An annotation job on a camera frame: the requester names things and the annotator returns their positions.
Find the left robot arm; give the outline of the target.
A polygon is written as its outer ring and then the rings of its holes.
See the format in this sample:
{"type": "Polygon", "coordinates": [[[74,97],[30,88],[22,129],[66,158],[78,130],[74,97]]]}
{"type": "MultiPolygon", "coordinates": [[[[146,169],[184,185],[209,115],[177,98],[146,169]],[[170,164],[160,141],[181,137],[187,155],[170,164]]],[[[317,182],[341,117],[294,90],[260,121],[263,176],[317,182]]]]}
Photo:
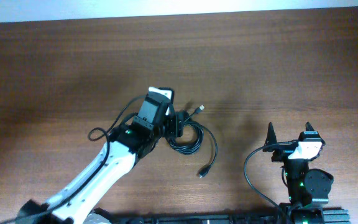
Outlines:
{"type": "Polygon", "coordinates": [[[106,192],[153,151],[176,127],[174,91],[150,87],[139,112],[119,115],[108,129],[94,128],[105,142],[99,154],[67,186],[43,204],[29,200],[14,223],[83,223],[106,192]]]}

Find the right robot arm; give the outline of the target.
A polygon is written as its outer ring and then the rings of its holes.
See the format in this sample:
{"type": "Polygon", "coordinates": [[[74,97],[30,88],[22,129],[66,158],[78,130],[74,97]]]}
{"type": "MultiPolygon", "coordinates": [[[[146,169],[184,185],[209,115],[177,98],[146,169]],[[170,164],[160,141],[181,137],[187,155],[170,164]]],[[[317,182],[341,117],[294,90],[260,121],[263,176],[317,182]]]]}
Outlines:
{"type": "Polygon", "coordinates": [[[281,162],[282,178],[288,190],[288,203],[281,203],[281,223],[324,223],[323,205],[329,202],[334,177],[321,169],[309,168],[319,157],[325,141],[310,123],[298,139],[278,142],[273,124],[268,124],[264,152],[271,152],[272,162],[281,162]]]}

